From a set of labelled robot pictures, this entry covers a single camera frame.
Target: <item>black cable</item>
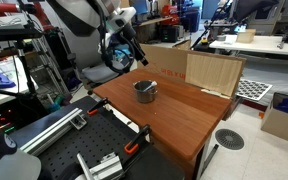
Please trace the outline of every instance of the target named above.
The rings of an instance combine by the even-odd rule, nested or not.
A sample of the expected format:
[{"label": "black cable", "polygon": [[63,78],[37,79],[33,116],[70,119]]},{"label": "black cable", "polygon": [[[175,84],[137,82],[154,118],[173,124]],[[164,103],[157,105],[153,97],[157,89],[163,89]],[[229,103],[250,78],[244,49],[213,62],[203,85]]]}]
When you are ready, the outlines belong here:
[{"label": "black cable", "polygon": [[135,50],[134,50],[132,43],[128,39],[126,39],[122,34],[120,34],[120,37],[128,44],[128,46],[131,49],[132,54],[133,54],[133,58],[129,59],[129,64],[125,68],[123,68],[123,71],[130,71],[130,68],[131,68],[132,64],[134,63]]},{"label": "black cable", "polygon": [[30,108],[29,106],[26,106],[25,104],[23,104],[20,98],[18,98],[18,101],[19,101],[20,105],[24,106],[26,109],[28,109],[31,112],[33,112],[35,114],[36,119],[40,118],[40,115],[38,114],[37,111],[35,111],[34,109]]},{"label": "black cable", "polygon": [[99,26],[99,30],[100,30],[100,46],[101,46],[101,52],[104,53],[105,52],[105,48],[106,48],[106,43],[105,43],[105,31],[106,31],[106,23],[105,23],[105,17],[104,17],[104,12],[101,8],[101,6],[99,5],[99,3],[97,1],[95,1],[95,4],[97,6],[98,9],[98,13],[100,15],[100,26]]},{"label": "black cable", "polygon": [[14,54],[12,52],[10,41],[7,41],[7,44],[8,44],[8,47],[10,48],[10,51],[11,51],[12,57],[13,57],[13,63],[14,63],[14,67],[15,67],[15,74],[16,74],[16,79],[17,79],[17,93],[20,93],[20,81],[19,81],[19,78],[18,78],[17,66],[16,66]]},{"label": "black cable", "polygon": [[38,24],[38,22],[36,22],[35,20],[32,20],[32,21],[35,23],[35,25],[37,25],[38,30],[40,30],[42,32],[43,30],[42,30],[41,26]]},{"label": "black cable", "polygon": [[73,93],[79,88],[80,84],[78,84],[74,89],[71,89],[70,92]]}]

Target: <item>white table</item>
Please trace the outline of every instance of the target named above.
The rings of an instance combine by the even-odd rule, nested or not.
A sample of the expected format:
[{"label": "white table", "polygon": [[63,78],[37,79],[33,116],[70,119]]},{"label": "white table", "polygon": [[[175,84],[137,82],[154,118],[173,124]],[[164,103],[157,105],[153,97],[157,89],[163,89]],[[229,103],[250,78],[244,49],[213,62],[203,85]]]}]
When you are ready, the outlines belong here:
[{"label": "white table", "polygon": [[[13,88],[7,88],[7,89],[2,89],[2,90],[6,90],[6,91],[9,91],[9,92],[17,92],[17,85],[19,84],[20,88],[19,88],[19,92],[21,93],[25,93],[25,92],[28,92],[28,87],[27,87],[27,80],[26,80],[26,77],[25,77],[25,74],[24,74],[24,69],[23,69],[23,65],[21,63],[21,61],[18,59],[18,58],[15,58],[15,62],[16,62],[16,66],[17,66],[17,70],[18,70],[18,76],[19,76],[19,83],[17,83],[17,78],[16,78],[16,75],[15,73],[12,75],[12,77],[10,77],[10,80],[12,80],[16,86],[13,87]],[[33,83],[34,83],[34,86],[35,86],[35,89],[38,88],[36,82],[34,81],[34,79],[32,78],[33,80]],[[15,97],[13,96],[8,96],[8,95],[2,95],[0,94],[0,105],[3,104],[3,103],[6,103],[8,101],[11,101],[15,99]]]},{"label": "white table", "polygon": [[236,38],[237,35],[226,35],[225,41],[214,41],[210,48],[288,55],[288,43],[283,49],[277,47],[282,41],[280,36],[255,36],[251,43],[238,43]]}]

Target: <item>monitor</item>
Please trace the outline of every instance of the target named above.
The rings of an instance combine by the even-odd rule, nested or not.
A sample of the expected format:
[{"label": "monitor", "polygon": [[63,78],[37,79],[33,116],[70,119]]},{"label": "monitor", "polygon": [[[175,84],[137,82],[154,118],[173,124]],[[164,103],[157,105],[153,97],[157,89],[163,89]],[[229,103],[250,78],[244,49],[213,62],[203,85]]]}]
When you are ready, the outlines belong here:
[{"label": "monitor", "polygon": [[235,0],[233,17],[237,22],[241,22],[253,12],[265,7],[272,7],[278,3],[278,0]]},{"label": "monitor", "polygon": [[148,13],[146,0],[130,0],[130,6],[135,8],[136,15]]}]

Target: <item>cardboard box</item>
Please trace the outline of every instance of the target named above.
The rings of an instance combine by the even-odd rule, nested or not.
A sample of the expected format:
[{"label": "cardboard box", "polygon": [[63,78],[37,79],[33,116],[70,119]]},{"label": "cardboard box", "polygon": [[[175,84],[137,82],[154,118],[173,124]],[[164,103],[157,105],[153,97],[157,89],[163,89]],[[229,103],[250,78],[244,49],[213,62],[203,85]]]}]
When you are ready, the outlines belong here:
[{"label": "cardboard box", "polygon": [[288,113],[275,109],[284,98],[288,98],[288,95],[274,93],[273,100],[266,109],[261,129],[288,141]]},{"label": "cardboard box", "polygon": [[256,29],[246,29],[245,32],[239,32],[237,34],[236,42],[251,43],[254,40]]},{"label": "cardboard box", "polygon": [[[183,82],[185,82],[187,75],[189,75],[189,83],[193,82],[191,84],[230,97],[233,96],[244,67],[245,59],[183,50],[186,49],[187,44],[188,41],[180,44],[180,48],[164,48],[141,44],[146,54],[145,57],[149,61],[149,65],[145,69]],[[187,67],[188,62],[194,67]],[[203,73],[195,73],[195,71],[200,71],[201,67],[203,67]],[[228,84],[230,87],[224,87],[222,84]]]}]

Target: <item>desk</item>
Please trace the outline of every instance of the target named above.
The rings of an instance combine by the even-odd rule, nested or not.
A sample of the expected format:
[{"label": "desk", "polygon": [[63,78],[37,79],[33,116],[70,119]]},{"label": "desk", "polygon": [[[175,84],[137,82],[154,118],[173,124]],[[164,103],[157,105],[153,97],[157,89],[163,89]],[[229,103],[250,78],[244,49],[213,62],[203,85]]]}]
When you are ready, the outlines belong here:
[{"label": "desk", "polygon": [[154,24],[154,23],[158,23],[158,22],[162,22],[168,19],[172,19],[172,17],[165,17],[165,18],[157,18],[157,19],[152,19],[152,20],[148,20],[143,22],[142,24],[138,25],[138,26],[146,26],[149,24]]},{"label": "desk", "polygon": [[282,41],[281,36],[255,36],[251,43],[238,43],[236,38],[237,35],[226,35],[224,42],[214,41],[210,48],[288,55],[288,43],[283,49],[277,47]]},{"label": "desk", "polygon": [[[24,74],[23,65],[22,65],[21,61],[18,58],[15,58],[15,63],[16,63],[17,70],[18,70],[19,83],[17,83],[17,78],[16,78],[16,74],[15,73],[12,73],[12,77],[10,77],[10,80],[12,80],[15,84],[20,84],[19,91],[21,93],[28,92],[27,80],[26,80],[26,77],[25,77],[25,74]],[[32,78],[32,80],[33,80],[33,83],[35,85],[35,89],[37,89],[38,88],[37,84],[35,83],[33,78]],[[3,89],[3,90],[10,91],[10,92],[17,92],[17,86],[15,86],[13,88]],[[11,101],[13,99],[15,99],[15,97],[0,94],[0,104],[6,103],[6,102]]]},{"label": "desk", "polygon": [[[154,102],[141,104],[136,100],[132,84],[148,79],[157,82],[157,97]],[[153,137],[166,151],[179,158],[175,161],[185,162],[181,166],[187,177],[193,176],[197,167],[192,165],[192,160],[202,149],[207,149],[203,148],[204,144],[231,104],[231,100],[206,94],[198,87],[143,69],[101,85],[94,89],[94,93],[108,97],[118,111],[139,126],[150,124]]]}]

